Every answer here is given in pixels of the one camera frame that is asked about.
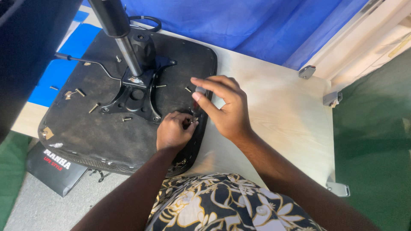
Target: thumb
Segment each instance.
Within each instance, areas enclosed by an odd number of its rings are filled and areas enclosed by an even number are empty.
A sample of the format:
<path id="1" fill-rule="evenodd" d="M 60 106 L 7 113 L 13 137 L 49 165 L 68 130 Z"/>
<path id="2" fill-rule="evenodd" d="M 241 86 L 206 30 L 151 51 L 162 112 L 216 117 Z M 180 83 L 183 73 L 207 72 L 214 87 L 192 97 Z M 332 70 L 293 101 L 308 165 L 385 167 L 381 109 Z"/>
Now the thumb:
<path id="1" fill-rule="evenodd" d="M 199 124 L 198 121 L 190 124 L 190 126 L 188 126 L 188 128 L 185 130 L 186 133 L 190 134 L 190 137 L 193 136 L 194 130 L 196 129 L 197 125 Z"/>
<path id="2" fill-rule="evenodd" d="M 201 94 L 201 92 L 194 92 L 192 97 L 211 119 L 216 118 L 221 113 L 221 111 L 209 99 L 207 99 L 207 97 Z"/>

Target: forearm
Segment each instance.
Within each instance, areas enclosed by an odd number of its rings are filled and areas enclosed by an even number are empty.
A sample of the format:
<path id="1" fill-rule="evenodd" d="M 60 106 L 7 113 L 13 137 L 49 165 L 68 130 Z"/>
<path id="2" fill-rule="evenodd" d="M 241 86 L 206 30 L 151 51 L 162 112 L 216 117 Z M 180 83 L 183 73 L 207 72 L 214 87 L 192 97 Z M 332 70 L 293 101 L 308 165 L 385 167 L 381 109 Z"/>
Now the forearm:
<path id="1" fill-rule="evenodd" d="M 160 150 L 97 203 L 72 230 L 143 230 L 176 150 Z"/>
<path id="2" fill-rule="evenodd" d="M 270 189 L 291 197 L 327 230 L 378 230 L 345 201 L 304 174 L 254 132 L 233 141 Z"/>

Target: white table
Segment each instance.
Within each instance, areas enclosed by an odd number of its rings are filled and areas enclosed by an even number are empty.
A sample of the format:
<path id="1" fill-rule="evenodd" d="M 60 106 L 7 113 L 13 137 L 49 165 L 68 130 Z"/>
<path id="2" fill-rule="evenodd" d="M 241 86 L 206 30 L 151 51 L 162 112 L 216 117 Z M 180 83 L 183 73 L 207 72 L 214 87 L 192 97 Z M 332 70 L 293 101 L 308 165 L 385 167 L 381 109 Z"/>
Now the white table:
<path id="1" fill-rule="evenodd" d="M 80 10 L 90 13 L 84 23 L 101 28 L 91 8 L 81 6 Z M 331 89 L 330 81 L 314 76 L 308 80 L 301 79 L 297 71 L 286 67 L 164 30 L 160 33 L 213 49 L 218 57 L 217 74 L 234 77 L 247 93 L 253 130 L 321 185 L 325 186 L 329 177 L 334 178 L 332 110 L 322 104 L 322 97 Z M 224 101 L 215 95 L 212 101 L 218 107 L 224 104 Z M 38 124 L 47 109 L 28 102 L 12 130 L 38 137 Z M 216 172 L 238 173 L 262 187 L 265 186 L 248 159 L 220 135 L 214 123 L 208 120 L 196 162 L 183 175 Z"/>

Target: hole in mounting plate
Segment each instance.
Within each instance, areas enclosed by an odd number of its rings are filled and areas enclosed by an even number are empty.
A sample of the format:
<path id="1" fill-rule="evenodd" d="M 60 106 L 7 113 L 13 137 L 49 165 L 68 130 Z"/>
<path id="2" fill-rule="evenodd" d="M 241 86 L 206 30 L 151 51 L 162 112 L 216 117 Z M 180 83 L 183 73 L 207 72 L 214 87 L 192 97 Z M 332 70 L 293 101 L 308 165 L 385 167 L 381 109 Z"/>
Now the hole in mounting plate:
<path id="1" fill-rule="evenodd" d="M 144 97 L 144 92 L 140 89 L 135 89 L 130 94 L 130 99 L 135 100 L 135 101 L 141 100 L 143 97 Z"/>

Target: black fabric seat bottom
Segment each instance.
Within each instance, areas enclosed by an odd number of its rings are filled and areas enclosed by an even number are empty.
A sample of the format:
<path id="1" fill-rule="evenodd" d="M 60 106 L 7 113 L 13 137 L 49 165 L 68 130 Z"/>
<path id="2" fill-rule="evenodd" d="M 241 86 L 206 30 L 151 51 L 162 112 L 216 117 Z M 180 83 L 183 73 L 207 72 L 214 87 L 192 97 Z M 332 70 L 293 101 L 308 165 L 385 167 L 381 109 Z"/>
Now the black fabric seat bottom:
<path id="1" fill-rule="evenodd" d="M 139 31 L 132 29 L 129 37 Z M 157 55 L 177 61 L 177 65 L 166 68 L 158 79 L 158 85 L 167 85 L 157 88 L 158 111 L 162 117 L 173 111 L 189 111 L 192 97 L 185 88 L 194 91 L 195 86 L 190 82 L 192 76 L 206 78 L 217 73 L 216 54 L 206 46 L 187 40 L 154 32 L 151 37 Z M 123 61 L 117 62 L 116 55 Z M 115 40 L 103 30 L 82 58 L 102 62 L 115 77 L 122 77 L 127 68 Z M 86 96 L 75 93 L 71 99 L 65 99 L 64 94 L 76 88 Z M 134 173 L 156 152 L 159 125 L 130 113 L 102 114 L 99 108 L 88 113 L 96 103 L 109 103 L 119 89 L 120 81 L 109 78 L 99 65 L 79 62 L 39 125 L 41 143 L 58 156 L 88 167 L 121 174 Z M 132 117 L 132 120 L 123 122 L 124 117 Z M 193 138 L 173 160 L 167 177 L 179 175 L 193 165 L 207 119 L 207 114 L 202 112 Z M 42 136 L 46 127 L 54 134 L 48 140 Z M 50 146 L 57 143 L 62 146 Z M 184 159 L 185 164 L 175 165 Z"/>

